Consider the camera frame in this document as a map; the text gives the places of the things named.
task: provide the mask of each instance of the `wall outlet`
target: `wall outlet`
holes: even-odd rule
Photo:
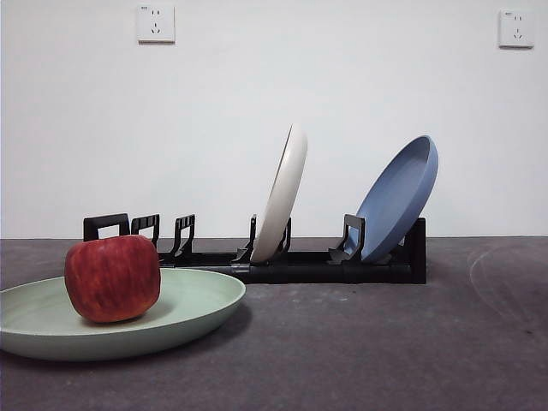
[[[140,43],[175,43],[175,6],[156,3],[138,6],[137,39]]]
[[[498,15],[498,46],[520,49],[533,48],[533,13],[522,10],[501,10]]]

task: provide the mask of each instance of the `light green plate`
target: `light green plate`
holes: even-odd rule
[[[97,325],[72,307],[63,277],[6,289],[1,348],[43,360],[111,360],[153,353],[201,337],[232,314],[246,292],[236,278],[162,269],[158,301],[137,319]]]

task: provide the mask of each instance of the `dish rack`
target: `dish rack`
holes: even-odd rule
[[[159,214],[134,218],[131,227],[125,213],[84,218],[84,241],[97,240],[99,229],[116,225],[119,235],[136,235],[142,229],[153,227],[151,241],[158,249]],[[176,219],[173,247],[168,252],[158,251],[160,266],[221,272],[244,283],[426,283],[426,220],[422,217],[415,221],[402,243],[374,264],[361,261],[366,221],[350,214],[344,216],[344,230],[338,245],[324,251],[290,251],[290,218],[277,252],[261,264],[250,261],[256,215],[250,220],[247,245],[233,253],[195,252],[195,225],[194,214]],[[344,246],[351,228],[357,230],[358,245],[352,253],[346,253]],[[188,238],[183,239],[182,233],[186,229]]]

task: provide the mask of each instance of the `apple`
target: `apple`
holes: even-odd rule
[[[86,319],[132,319],[160,295],[158,253],[142,235],[80,242],[67,253],[65,286],[74,309]]]

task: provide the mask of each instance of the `gray floor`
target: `gray floor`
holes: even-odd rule
[[[2,289],[61,276],[72,243],[2,241]],[[1,409],[548,409],[548,238],[427,246],[427,285],[249,285],[220,329],[163,353],[80,364],[0,353]]]

